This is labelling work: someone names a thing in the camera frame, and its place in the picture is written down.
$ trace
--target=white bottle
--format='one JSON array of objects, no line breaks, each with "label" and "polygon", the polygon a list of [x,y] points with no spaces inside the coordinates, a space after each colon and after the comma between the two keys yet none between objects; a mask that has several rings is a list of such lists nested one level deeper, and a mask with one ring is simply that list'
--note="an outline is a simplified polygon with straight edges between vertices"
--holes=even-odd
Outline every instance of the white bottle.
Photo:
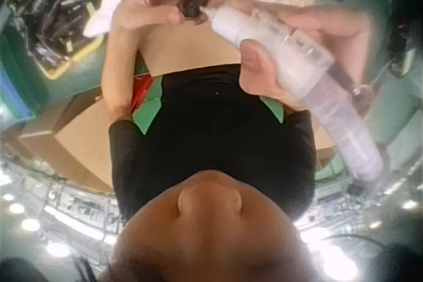
[{"label": "white bottle", "polygon": [[339,84],[327,74],[332,54],[300,29],[255,10],[248,16],[232,7],[203,9],[213,30],[238,48],[246,39],[262,44],[278,66],[278,82],[320,121],[354,177],[374,184],[383,163],[373,139]]}]

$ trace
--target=black shirt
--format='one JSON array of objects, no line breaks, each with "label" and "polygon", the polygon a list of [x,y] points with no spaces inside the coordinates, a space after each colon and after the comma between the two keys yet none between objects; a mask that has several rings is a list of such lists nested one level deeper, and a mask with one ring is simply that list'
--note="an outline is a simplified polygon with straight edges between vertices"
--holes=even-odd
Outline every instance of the black shirt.
[{"label": "black shirt", "polygon": [[238,76],[239,65],[165,75],[162,106],[146,135],[128,120],[110,126],[113,187],[126,220],[207,169],[254,186],[293,220],[306,210],[315,171],[310,113],[281,124],[242,91]]}]

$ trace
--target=red object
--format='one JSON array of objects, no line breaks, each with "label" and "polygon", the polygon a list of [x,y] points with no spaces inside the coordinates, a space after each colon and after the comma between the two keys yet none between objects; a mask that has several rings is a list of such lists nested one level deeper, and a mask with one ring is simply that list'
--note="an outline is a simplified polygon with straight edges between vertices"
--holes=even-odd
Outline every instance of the red object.
[{"label": "red object", "polygon": [[132,94],[131,113],[134,113],[147,96],[148,90],[153,84],[150,74],[137,76],[134,79],[134,93]]}]

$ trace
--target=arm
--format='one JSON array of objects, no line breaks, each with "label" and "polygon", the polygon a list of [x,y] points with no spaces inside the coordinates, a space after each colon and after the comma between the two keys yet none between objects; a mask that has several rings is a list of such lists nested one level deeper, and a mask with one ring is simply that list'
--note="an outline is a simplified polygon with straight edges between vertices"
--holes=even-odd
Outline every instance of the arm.
[{"label": "arm", "polygon": [[112,26],[101,78],[101,90],[111,123],[132,121],[131,101],[138,40],[134,32]]}]

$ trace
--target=white cloth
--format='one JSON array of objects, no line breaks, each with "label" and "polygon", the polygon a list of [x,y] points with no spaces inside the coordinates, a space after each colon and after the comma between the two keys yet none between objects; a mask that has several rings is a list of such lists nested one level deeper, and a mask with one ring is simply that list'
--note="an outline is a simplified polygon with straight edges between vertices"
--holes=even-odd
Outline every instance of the white cloth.
[{"label": "white cloth", "polygon": [[94,38],[99,34],[110,31],[113,12],[121,0],[102,0],[98,11],[88,20],[84,29],[84,36]]}]

